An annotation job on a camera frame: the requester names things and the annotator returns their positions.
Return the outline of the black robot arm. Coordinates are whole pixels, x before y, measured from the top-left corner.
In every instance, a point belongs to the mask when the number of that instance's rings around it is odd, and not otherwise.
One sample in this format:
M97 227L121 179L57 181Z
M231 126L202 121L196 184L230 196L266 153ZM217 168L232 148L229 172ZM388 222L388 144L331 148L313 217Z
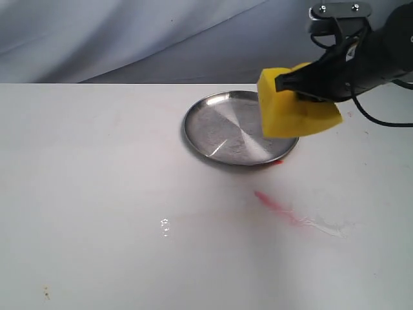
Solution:
M412 4L394 9L373 30L366 2L318 3L310 8L311 38L336 42L315 62L275 78L278 92L343 102L412 72Z

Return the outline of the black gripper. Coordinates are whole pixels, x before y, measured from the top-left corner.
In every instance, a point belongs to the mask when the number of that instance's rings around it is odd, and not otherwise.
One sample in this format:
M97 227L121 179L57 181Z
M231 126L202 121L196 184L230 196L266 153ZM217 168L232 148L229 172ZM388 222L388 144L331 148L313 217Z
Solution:
M310 102L342 102L412 72L412 29L364 30L352 45L309 66L277 68L277 91Z

